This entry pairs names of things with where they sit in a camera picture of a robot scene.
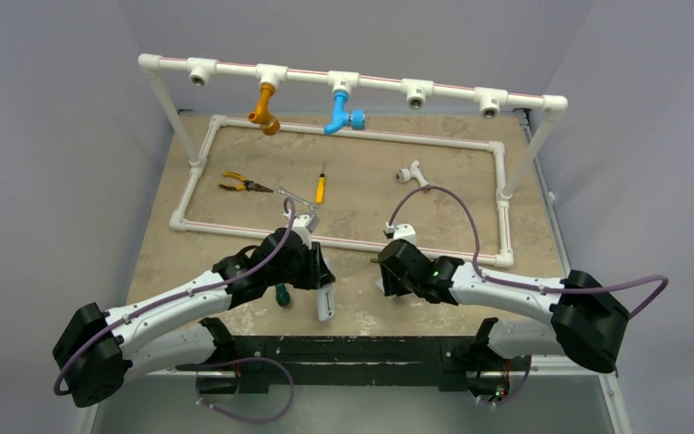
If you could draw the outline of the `blue plastic faucet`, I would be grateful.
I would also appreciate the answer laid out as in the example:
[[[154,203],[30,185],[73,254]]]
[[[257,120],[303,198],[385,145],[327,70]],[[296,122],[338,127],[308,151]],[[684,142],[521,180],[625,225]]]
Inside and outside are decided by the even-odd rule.
[[[334,135],[345,127],[362,131],[369,125],[369,117],[364,110],[355,109],[354,111],[348,111],[345,108],[349,98],[349,93],[344,90],[334,92],[331,121],[323,127],[327,136]]]

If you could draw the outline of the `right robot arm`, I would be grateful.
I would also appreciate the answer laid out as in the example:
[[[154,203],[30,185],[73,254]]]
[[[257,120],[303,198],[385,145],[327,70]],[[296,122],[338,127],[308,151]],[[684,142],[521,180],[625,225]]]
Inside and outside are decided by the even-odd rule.
[[[565,355],[598,373],[616,368],[631,314],[582,271],[565,278],[533,278],[477,270],[459,258],[428,259],[406,240],[390,242],[378,264],[388,297],[413,294],[430,304],[484,306],[520,315],[520,321],[496,320],[481,328],[471,355],[484,368],[532,354]]]

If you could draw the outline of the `silver wrench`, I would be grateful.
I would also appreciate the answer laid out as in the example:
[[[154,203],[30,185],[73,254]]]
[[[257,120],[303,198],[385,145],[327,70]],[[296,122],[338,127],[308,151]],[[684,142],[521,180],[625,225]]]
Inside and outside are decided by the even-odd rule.
[[[292,193],[292,192],[288,191],[288,190],[287,190],[285,187],[283,187],[283,186],[277,186],[277,187],[276,187],[276,192],[277,192],[277,193],[280,193],[280,194],[283,194],[283,195],[285,195],[285,196],[287,196],[287,197],[293,199],[294,201],[297,201],[297,202],[301,203],[302,205],[304,205],[305,207],[307,207],[311,212],[316,212],[316,211],[319,209],[319,205],[318,205],[317,203],[310,202],[310,201],[306,200],[305,198],[303,198],[303,197],[301,197],[301,196],[299,196],[299,195],[297,195],[297,194],[295,194],[295,193]]]

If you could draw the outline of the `aluminium rail frame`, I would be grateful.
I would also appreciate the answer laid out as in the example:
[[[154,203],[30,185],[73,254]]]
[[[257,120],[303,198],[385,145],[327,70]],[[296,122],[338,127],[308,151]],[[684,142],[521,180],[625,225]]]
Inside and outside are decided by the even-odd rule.
[[[313,205],[283,202],[285,226],[273,232],[227,228],[253,244],[221,259],[189,282],[124,307],[79,308],[53,347],[60,374],[54,390],[80,408],[98,404],[125,383],[161,370],[193,372],[200,405],[208,394],[265,392],[296,386],[436,386],[503,405],[518,388],[514,368],[528,371],[539,355],[567,357],[609,374],[632,313],[591,275],[562,278],[504,273],[476,253],[445,255],[417,245],[414,229],[390,220],[386,242],[371,247],[387,297],[491,307],[516,315],[482,321],[472,336],[236,336],[220,314],[261,298],[272,287],[313,290],[322,318],[333,315],[335,276],[324,247],[357,250],[355,240],[315,237]]]

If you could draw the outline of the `white plastic faucet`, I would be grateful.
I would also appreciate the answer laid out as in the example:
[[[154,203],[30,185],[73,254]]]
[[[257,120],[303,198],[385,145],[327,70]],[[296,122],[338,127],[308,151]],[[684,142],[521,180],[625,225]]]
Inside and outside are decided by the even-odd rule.
[[[420,162],[418,160],[414,160],[409,167],[400,168],[395,173],[395,179],[400,184],[405,184],[411,180],[415,180],[418,183],[418,188],[423,193],[429,192],[430,182],[424,177],[420,168]]]

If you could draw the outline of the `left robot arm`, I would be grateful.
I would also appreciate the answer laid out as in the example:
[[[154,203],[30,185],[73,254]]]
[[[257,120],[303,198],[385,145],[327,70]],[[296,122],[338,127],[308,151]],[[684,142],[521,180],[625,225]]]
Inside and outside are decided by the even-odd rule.
[[[279,228],[157,297],[108,310],[80,307],[52,350],[60,370],[54,391],[84,408],[146,373],[223,369],[239,353],[220,313],[279,285],[315,290],[332,301],[335,281],[319,243]]]

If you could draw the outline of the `white remote control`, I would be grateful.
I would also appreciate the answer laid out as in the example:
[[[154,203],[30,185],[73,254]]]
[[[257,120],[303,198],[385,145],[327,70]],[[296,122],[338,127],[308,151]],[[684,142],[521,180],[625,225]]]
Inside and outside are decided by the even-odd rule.
[[[325,322],[333,318],[335,304],[332,285],[316,290],[316,310],[319,321]]]

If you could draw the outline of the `orange plastic faucet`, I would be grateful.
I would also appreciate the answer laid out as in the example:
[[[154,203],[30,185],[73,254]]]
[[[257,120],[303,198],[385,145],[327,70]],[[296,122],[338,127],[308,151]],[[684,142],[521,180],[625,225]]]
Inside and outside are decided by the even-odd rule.
[[[275,92],[276,88],[272,84],[262,83],[260,85],[258,103],[247,115],[247,121],[258,126],[266,136],[273,136],[280,129],[278,119],[269,111],[269,102]]]

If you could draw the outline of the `yellow handled pliers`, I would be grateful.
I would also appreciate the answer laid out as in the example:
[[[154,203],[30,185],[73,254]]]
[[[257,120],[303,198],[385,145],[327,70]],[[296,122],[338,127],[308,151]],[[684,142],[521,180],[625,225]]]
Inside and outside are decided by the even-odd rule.
[[[232,180],[235,180],[235,184],[224,184],[222,182],[218,183],[218,187],[222,190],[225,191],[231,191],[231,192],[240,192],[240,191],[248,191],[248,192],[259,192],[259,193],[273,193],[274,190],[270,189],[269,187],[266,187],[262,184],[259,184],[255,181],[249,180],[246,176],[241,175],[236,172],[223,172],[222,173],[223,178],[229,178]]]

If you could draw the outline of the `yellow screwdriver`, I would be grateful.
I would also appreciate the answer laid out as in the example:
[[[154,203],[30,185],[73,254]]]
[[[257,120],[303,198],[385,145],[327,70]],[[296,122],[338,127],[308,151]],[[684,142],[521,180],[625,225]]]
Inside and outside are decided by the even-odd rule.
[[[326,184],[325,169],[326,169],[326,162],[323,161],[321,171],[320,171],[320,174],[318,176],[318,182],[317,182],[316,191],[315,191],[315,198],[314,198],[314,202],[317,205],[320,205],[324,202],[324,193],[325,193],[325,184]]]

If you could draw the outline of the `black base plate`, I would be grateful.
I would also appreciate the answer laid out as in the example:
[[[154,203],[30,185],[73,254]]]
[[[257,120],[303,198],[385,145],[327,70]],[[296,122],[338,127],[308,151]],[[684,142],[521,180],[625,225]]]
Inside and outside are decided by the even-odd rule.
[[[472,336],[238,336],[195,371],[206,395],[266,393],[273,385],[433,387],[506,394],[530,365]]]

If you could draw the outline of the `green stubby screwdriver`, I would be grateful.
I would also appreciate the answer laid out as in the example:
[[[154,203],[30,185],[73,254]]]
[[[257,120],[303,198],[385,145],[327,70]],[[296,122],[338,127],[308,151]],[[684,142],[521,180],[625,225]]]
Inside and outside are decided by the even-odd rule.
[[[288,308],[291,306],[292,298],[286,288],[285,284],[279,284],[275,286],[275,300],[277,305],[282,308]]]

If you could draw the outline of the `white PVC pipe frame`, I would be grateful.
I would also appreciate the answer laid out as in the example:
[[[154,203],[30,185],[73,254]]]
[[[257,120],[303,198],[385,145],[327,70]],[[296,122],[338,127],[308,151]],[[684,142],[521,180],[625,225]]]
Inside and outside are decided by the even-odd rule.
[[[211,117],[208,130],[202,143],[199,145],[195,144],[190,138],[183,121],[180,119],[171,95],[164,85],[161,75],[165,71],[187,73],[190,83],[196,87],[204,87],[213,78],[226,75],[247,77],[257,80],[259,90],[262,83],[270,83],[276,88],[276,92],[282,84],[289,81],[324,85],[330,89],[332,98],[334,92],[337,90],[344,90],[348,92],[350,96],[354,90],[358,89],[393,91],[403,95],[412,109],[422,108],[431,97],[460,99],[476,104],[479,108],[480,116],[486,119],[491,119],[499,115],[503,108],[539,111],[543,114],[544,119],[539,125],[537,132],[530,138],[518,167],[512,173],[509,173],[506,168],[505,146],[503,143],[497,141],[390,133],[370,130],[368,127],[362,131],[345,127],[338,133],[330,135],[331,137],[349,137],[379,140],[390,143],[467,149],[491,154],[495,168],[495,205],[499,249],[494,254],[479,254],[478,262],[481,265],[494,266],[501,269],[508,269],[512,267],[515,262],[510,226],[511,198],[522,179],[534,166],[536,157],[547,140],[549,133],[564,117],[568,108],[567,98],[559,95],[522,94],[485,87],[467,88],[440,84],[431,80],[408,78],[390,79],[369,76],[355,71],[311,71],[292,69],[287,66],[274,64],[242,64],[197,57],[184,59],[164,57],[149,53],[139,55],[137,63],[150,82],[173,128],[175,136],[182,143],[190,166],[183,192],[180,194],[168,221],[169,227],[175,231],[213,233],[248,239],[261,239],[263,237],[262,232],[258,229],[191,221],[186,216],[192,196],[203,176],[205,166],[208,164],[209,153],[213,141],[220,129],[222,127],[260,129],[258,126],[248,122],[247,117],[233,118],[214,115]],[[323,127],[316,125],[286,123],[281,121],[279,121],[279,124],[280,129],[278,132],[327,136],[324,133]]]

